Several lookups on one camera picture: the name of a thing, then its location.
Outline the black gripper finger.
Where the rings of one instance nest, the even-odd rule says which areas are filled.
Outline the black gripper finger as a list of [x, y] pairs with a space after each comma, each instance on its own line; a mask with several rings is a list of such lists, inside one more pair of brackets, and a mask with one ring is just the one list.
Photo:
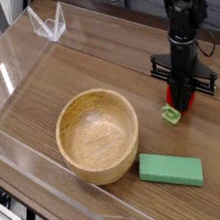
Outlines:
[[182, 83], [181, 84], [181, 95], [182, 95], [182, 107], [183, 111], [186, 112], [190, 109], [193, 104], [195, 98], [196, 88], [193, 84], [190, 83]]
[[178, 111], [186, 111], [186, 101], [184, 95], [183, 84], [180, 83], [175, 78], [171, 78], [168, 82], [169, 84], [169, 96], [171, 97], [171, 102], [173, 103], [173, 107]]

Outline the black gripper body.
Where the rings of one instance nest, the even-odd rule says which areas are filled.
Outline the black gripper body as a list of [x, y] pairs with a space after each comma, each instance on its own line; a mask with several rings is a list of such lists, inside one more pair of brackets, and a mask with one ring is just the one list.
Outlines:
[[175, 78], [180, 83], [193, 84], [196, 91], [214, 96], [218, 74], [204, 65], [196, 55], [157, 54], [152, 55], [150, 61], [151, 73], [155, 78], [166, 80], [167, 84], [171, 78]]

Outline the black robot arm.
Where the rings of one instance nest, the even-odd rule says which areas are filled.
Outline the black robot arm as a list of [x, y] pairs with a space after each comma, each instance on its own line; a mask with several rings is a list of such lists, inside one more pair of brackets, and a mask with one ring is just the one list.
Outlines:
[[167, 102], [178, 112], [192, 106], [197, 91], [214, 95], [218, 74], [199, 60], [197, 31], [207, 18], [205, 0], [164, 0], [169, 18], [168, 54], [153, 55], [152, 76], [167, 81]]

